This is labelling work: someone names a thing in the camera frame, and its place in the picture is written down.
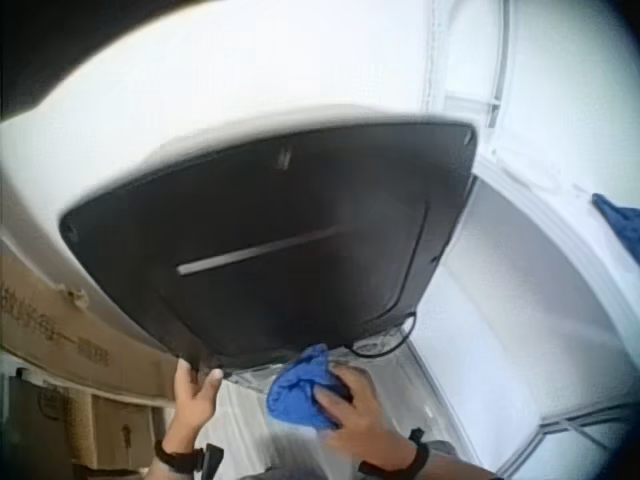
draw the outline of black panel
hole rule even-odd
[[[351,125],[212,151],[68,212],[104,291],[175,353],[241,368],[397,325],[462,210],[468,125]]]

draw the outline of black wristband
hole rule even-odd
[[[413,457],[413,461],[407,468],[389,472],[376,467],[375,465],[371,465],[368,462],[361,462],[358,467],[358,471],[365,475],[371,475],[384,480],[413,480],[418,476],[429,460],[429,447],[426,443],[422,443],[420,441],[423,435],[424,430],[421,428],[414,428],[411,430],[409,440],[416,444],[416,456]]]
[[[181,474],[191,474],[202,470],[204,453],[198,448],[190,453],[167,453],[162,448],[162,440],[155,444],[156,457],[171,470]]]

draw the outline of blue microfiber cloth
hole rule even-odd
[[[313,397],[320,385],[351,401],[345,385],[329,371],[329,350],[324,344],[307,348],[297,360],[284,367],[267,394],[267,411],[277,420],[316,430],[336,428]]]
[[[591,201],[640,265],[640,209],[617,207],[600,193],[594,193]]]

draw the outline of cardboard box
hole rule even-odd
[[[95,470],[147,468],[153,459],[151,409],[69,389],[67,437],[75,463]]]
[[[173,399],[176,359],[110,328],[33,273],[2,242],[0,344],[73,384],[141,402]]]

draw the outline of black cable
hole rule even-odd
[[[346,348],[351,353],[353,353],[356,357],[360,357],[360,358],[372,359],[372,358],[386,357],[387,355],[392,354],[397,349],[399,349],[402,345],[404,345],[407,342],[407,340],[409,339],[409,337],[411,336],[411,334],[413,333],[413,329],[416,328],[416,322],[418,321],[418,314],[416,312],[411,312],[410,314],[408,314],[406,316],[406,318],[404,319],[404,322],[406,322],[407,319],[409,319],[409,318],[413,318],[413,322],[411,322],[411,327],[409,327],[409,331],[400,339],[400,341],[396,345],[394,345],[393,347],[391,347],[388,350],[385,350],[384,352],[380,352],[380,353],[361,353],[361,352],[356,351],[353,348],[353,346],[346,346]]]

